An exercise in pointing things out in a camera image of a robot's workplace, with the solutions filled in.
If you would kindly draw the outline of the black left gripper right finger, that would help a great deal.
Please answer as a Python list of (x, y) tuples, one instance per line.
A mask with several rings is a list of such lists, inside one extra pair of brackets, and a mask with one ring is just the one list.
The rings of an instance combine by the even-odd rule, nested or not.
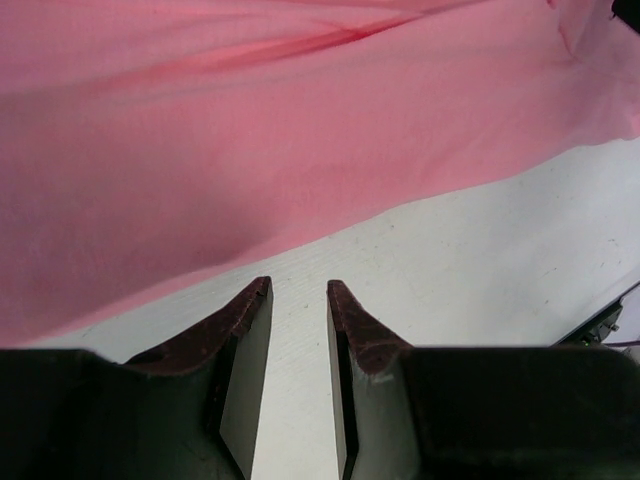
[(639, 365), (605, 345), (414, 346), (327, 285), (343, 479), (635, 479)]

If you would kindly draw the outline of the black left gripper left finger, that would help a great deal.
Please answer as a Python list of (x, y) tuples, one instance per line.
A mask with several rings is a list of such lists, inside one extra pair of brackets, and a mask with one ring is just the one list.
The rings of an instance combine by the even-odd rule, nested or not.
[(5, 479), (247, 479), (271, 332), (269, 278), (124, 363), (1, 353)]

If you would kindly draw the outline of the pink t-shirt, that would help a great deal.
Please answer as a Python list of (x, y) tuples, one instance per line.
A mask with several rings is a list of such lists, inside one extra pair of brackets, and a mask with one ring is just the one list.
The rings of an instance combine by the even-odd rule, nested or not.
[(639, 134), (608, 1), (5, 1), (1, 343)]

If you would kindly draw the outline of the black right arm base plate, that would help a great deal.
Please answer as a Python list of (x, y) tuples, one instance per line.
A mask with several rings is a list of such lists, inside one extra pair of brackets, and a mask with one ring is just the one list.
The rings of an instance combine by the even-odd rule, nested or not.
[(639, 290), (636, 282), (592, 317), (556, 342), (556, 345), (581, 345), (584, 347), (603, 345), (607, 337), (620, 329), (619, 318), (623, 312), (623, 300)]

